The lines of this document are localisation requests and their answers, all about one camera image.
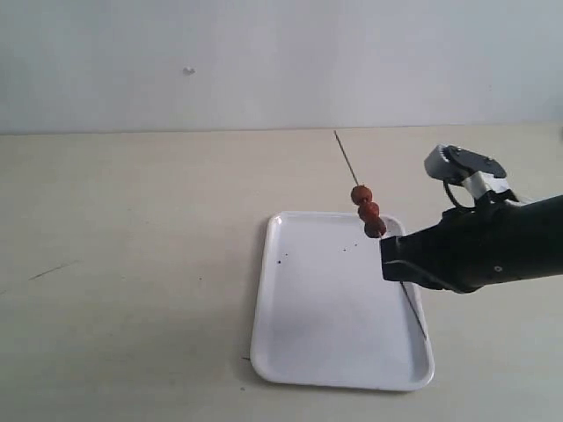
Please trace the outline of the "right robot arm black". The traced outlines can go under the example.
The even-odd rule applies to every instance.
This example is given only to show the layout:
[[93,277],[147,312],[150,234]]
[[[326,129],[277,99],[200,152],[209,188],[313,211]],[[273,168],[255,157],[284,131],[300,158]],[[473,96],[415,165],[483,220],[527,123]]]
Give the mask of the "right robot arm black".
[[469,294],[562,273],[562,199],[451,208],[430,228],[380,243],[385,280]]

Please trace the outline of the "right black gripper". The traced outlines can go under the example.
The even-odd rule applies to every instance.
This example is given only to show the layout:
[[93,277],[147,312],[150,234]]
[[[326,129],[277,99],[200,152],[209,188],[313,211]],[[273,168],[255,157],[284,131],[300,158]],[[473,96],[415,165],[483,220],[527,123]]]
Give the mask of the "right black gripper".
[[515,244],[516,224],[509,218],[525,207],[512,200],[454,207],[432,227],[386,238],[380,242],[384,279],[458,294],[525,280],[516,254],[501,255]]

